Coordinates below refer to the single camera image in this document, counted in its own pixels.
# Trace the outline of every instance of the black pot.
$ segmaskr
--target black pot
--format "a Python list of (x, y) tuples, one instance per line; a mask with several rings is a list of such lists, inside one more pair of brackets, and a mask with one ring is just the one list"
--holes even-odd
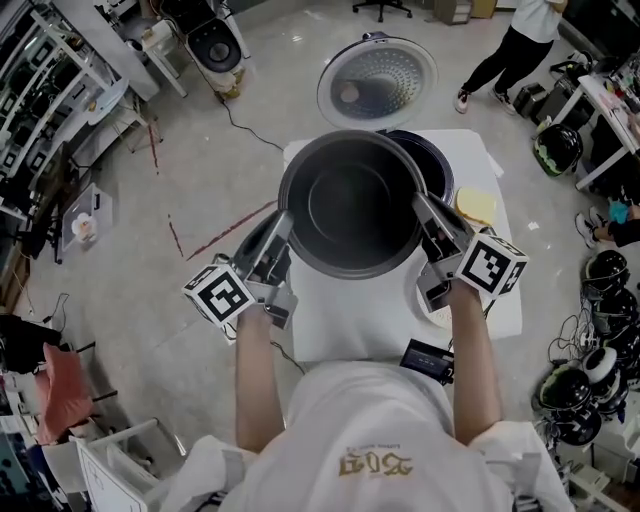
[(437, 147), (427, 139), (404, 130), (386, 134), (397, 142), (420, 168), (427, 190), (445, 203), (453, 200), (453, 171), (449, 162)]
[(290, 244), (316, 270), (367, 279), (400, 265), (420, 242), (411, 202), (422, 171), (399, 144), (375, 132), (319, 137), (291, 161), (278, 207), (294, 218)]

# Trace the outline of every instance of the floor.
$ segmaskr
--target floor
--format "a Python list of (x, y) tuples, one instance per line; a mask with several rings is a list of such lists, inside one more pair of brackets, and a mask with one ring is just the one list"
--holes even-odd
[[(316, 85), (325, 61), (342, 48), (383, 29), (431, 52), (439, 83), (404, 128), (475, 130), (505, 171), (499, 183), (514, 241), (531, 264), (521, 282), (523, 333), (496, 341), (495, 354), (507, 416), (529, 418), (530, 390), (547, 364), (547, 346), (578, 309), (587, 250), (573, 219), (591, 201), (575, 190), (571, 177), (550, 179), (542, 172), (531, 154), (533, 124), (505, 115), (486, 90), (473, 96), (466, 115), (452, 108), (454, 92), (498, 46), (511, 15), (453, 27), (424, 18), (420, 11), (413, 19), (388, 13), (379, 25), (373, 11), (352, 14), (336, 0), (245, 32), (253, 69), (232, 104), (233, 116), (281, 146), (312, 138), (333, 129), (317, 109)], [(570, 51), (557, 42), (512, 95), (533, 81), (551, 86), (546, 69)], [(61, 266), (41, 256), (28, 282), (33, 306), (23, 296), (20, 307), (40, 320), (51, 314), (59, 293), (69, 293), (65, 336), (77, 346), (97, 340), (95, 364), (108, 381), (104, 386), (119, 390), (118, 405), (130, 421), (157, 416), (189, 447), (207, 433), (233, 440), (234, 348), (180, 289), (216, 252), (233, 252), (261, 217), (189, 256), (275, 199), (283, 163), (279, 150), (229, 124), (193, 65), (181, 80), (186, 99), (164, 84), (151, 103), (164, 137), (158, 168), (149, 150), (130, 154), (120, 145), (105, 156), (96, 181), (114, 198), (113, 229), (89, 251), (65, 253)], [(60, 310), (56, 321), (62, 321)], [(276, 363), (286, 401), (299, 374), (279, 354)]]

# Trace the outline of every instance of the white container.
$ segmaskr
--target white container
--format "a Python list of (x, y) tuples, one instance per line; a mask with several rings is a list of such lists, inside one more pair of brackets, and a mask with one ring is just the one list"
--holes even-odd
[(76, 243), (76, 236), (71, 228), (78, 215), (85, 213), (96, 220), (96, 238), (92, 245), (113, 226), (113, 199), (109, 194), (91, 183), (74, 201), (62, 217), (62, 250), (66, 251)]

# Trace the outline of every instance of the yellow sponge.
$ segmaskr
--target yellow sponge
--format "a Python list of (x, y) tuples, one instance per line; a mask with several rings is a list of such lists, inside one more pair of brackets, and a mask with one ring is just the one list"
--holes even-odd
[(496, 217), (496, 200), (485, 192), (460, 187), (456, 194), (456, 210), (469, 220), (491, 226)]

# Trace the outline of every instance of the office chair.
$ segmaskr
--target office chair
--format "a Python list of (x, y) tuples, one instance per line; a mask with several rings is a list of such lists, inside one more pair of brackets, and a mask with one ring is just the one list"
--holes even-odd
[(402, 5), (402, 0), (366, 0), (364, 2), (361, 2), (359, 4), (355, 4), (353, 6), (353, 12), (358, 12), (358, 8), (359, 7), (363, 7), (366, 5), (379, 5), (380, 6), (380, 15), (378, 16), (378, 22), (382, 23), (384, 21), (384, 17), (382, 16), (382, 12), (384, 9), (384, 6), (389, 6), (389, 7), (393, 7), (394, 9), (399, 9), (401, 11), (404, 11), (407, 13), (407, 18), (413, 18), (413, 13), (411, 12), (411, 9), (407, 9), (406, 7), (404, 7)]

